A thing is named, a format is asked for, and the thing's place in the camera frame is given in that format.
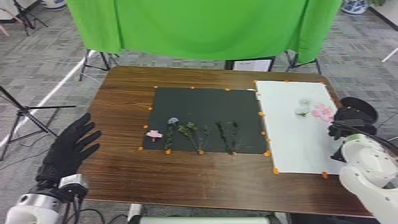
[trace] tripod stand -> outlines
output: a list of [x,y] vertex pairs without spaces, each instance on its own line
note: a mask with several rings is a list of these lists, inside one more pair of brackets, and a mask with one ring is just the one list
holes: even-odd
[[314,59],[310,62],[303,63],[303,64],[296,64],[296,59],[298,59],[298,54],[294,54],[294,57],[292,57],[292,60],[289,58],[289,52],[283,51],[283,54],[287,56],[287,62],[289,62],[289,67],[285,69],[285,72],[289,72],[291,69],[298,68],[301,65],[306,65],[310,63],[314,63],[315,65],[315,69],[317,69],[317,74],[321,75],[321,69],[319,69],[319,62],[317,62],[317,59]]
[[[6,137],[3,152],[1,152],[1,156],[0,156],[0,161],[3,161],[3,156],[4,156],[8,145],[10,145],[12,142],[22,140],[24,138],[36,135],[42,132],[45,132],[47,134],[51,134],[52,137],[56,137],[56,134],[49,130],[47,126],[51,124],[51,121],[52,121],[52,118],[56,116],[60,108],[70,108],[74,106],[26,107],[19,104],[19,102],[15,101],[15,98],[10,96],[6,90],[3,89],[1,86],[0,86],[0,93],[3,94],[3,99],[8,101],[12,106],[17,108],[15,120],[13,120],[12,129],[10,129],[10,133],[8,133],[8,137]],[[35,116],[29,113],[29,110],[40,110],[40,109],[54,109],[54,112],[52,112],[52,115],[51,115],[51,118],[49,118],[45,124],[42,124],[42,122],[38,121],[38,119],[35,118]],[[20,121],[22,117],[26,117],[29,119],[29,121],[33,122],[33,124],[35,124],[35,126],[38,127],[40,130],[36,130],[35,132],[31,132],[26,135],[22,135],[20,137],[12,138],[13,133],[15,133],[15,127],[17,127],[17,124],[19,124],[19,121]]]
[[88,65],[86,63],[88,63],[88,54],[90,54],[90,49],[86,49],[86,51],[84,51],[84,56],[83,56],[83,66],[81,66],[81,72],[79,72],[79,78],[77,78],[77,81],[81,81],[83,80],[83,76],[84,76],[84,68],[95,68],[95,69],[99,69],[100,71],[107,71],[109,70],[109,63],[113,62],[113,64],[115,65],[118,65],[116,64],[116,61],[115,61],[115,59],[113,59],[113,55],[115,55],[115,57],[118,58],[118,55],[116,54],[107,54],[107,60],[106,60],[106,57],[104,57],[104,53],[102,52],[99,52],[99,56],[100,56],[100,59],[102,59],[102,65],[104,65],[104,68],[100,68],[100,67],[97,67],[97,66],[93,66],[93,65]]
[[19,14],[19,19],[20,19],[20,22],[22,22],[24,33],[26,33],[26,36],[29,36],[28,29],[35,29],[35,21],[42,24],[44,27],[47,27],[47,25],[38,20],[38,18],[33,16],[33,14],[26,11],[26,9],[22,8],[19,2],[15,0],[12,0],[12,2],[13,2],[17,14]]

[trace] white paper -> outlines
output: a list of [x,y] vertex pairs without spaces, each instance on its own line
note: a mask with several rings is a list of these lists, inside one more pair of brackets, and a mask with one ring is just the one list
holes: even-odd
[[255,71],[255,72],[267,72],[269,70],[269,62],[271,60],[246,60],[246,61],[234,61],[232,70],[235,71]]
[[[330,159],[330,155],[340,141],[333,141],[328,136],[328,123],[310,113],[317,103],[335,112],[324,85],[276,81],[257,81],[255,85],[273,166],[278,172],[337,174],[342,163]],[[305,117],[294,114],[301,99],[310,101]]]

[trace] floor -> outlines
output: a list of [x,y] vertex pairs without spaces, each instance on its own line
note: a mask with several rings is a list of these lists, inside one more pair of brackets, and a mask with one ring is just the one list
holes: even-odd
[[[29,106],[40,103],[81,60],[84,51],[68,11],[47,11],[36,7],[33,14],[49,27],[44,28],[36,25],[31,36],[26,37],[20,25],[4,24],[12,37],[6,38],[0,35],[0,85],[6,88],[20,103]],[[358,97],[370,103],[379,113],[378,124],[398,113],[398,55],[385,63],[379,62],[395,47],[398,32],[374,15],[365,13],[360,16],[347,16],[338,13],[317,60],[337,96]],[[123,52],[116,60],[120,65],[132,66],[223,68],[223,61],[175,59],[138,52]],[[90,62],[100,65],[97,55],[90,58]],[[285,65],[285,58],[280,55],[273,71],[283,71]],[[294,72],[315,72],[314,66],[303,66]],[[83,114],[104,76],[104,72],[90,69],[83,82],[77,82],[74,74],[45,101],[44,105],[76,105],[74,109],[60,111],[51,124],[54,132],[63,129]],[[12,125],[13,112],[8,103],[0,99],[0,141]],[[49,112],[36,112],[38,119],[47,119]],[[381,125],[378,132],[381,137],[398,136],[395,124],[398,116]],[[33,127],[26,123],[19,135],[31,130]],[[40,135],[26,139],[24,142],[13,143],[8,149],[4,161],[0,163],[0,222],[17,196],[33,184],[35,170],[42,159],[40,153],[47,149],[51,141],[51,137]],[[127,205],[104,202],[88,202],[84,206],[99,208],[106,217],[125,213],[127,210]],[[219,214],[225,216],[260,216],[267,213],[145,206],[145,214],[164,216],[211,216]],[[92,223],[92,215],[86,217],[81,223]]]

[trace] black mat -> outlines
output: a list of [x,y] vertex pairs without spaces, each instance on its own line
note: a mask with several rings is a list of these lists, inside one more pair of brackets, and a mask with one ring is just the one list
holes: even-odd
[[[166,121],[170,117],[175,117],[179,124],[193,122],[198,128],[203,125],[211,128],[205,152],[225,152],[214,124],[221,121],[223,124],[237,123],[235,153],[262,153],[266,151],[266,141],[260,135],[259,111],[255,92],[248,90],[157,88],[148,115],[148,130],[157,130],[163,138],[152,142],[152,139],[143,137],[143,148],[163,150]],[[177,131],[171,136],[170,149],[195,151],[191,143]]]

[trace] wooden table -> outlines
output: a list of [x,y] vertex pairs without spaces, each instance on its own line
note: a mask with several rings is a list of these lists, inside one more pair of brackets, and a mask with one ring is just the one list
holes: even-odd
[[115,67],[88,112],[102,131],[100,149],[84,162],[88,199],[139,204],[287,213],[367,216],[335,176],[271,172],[262,155],[141,150],[154,86],[253,89],[253,80],[322,82],[314,74]]

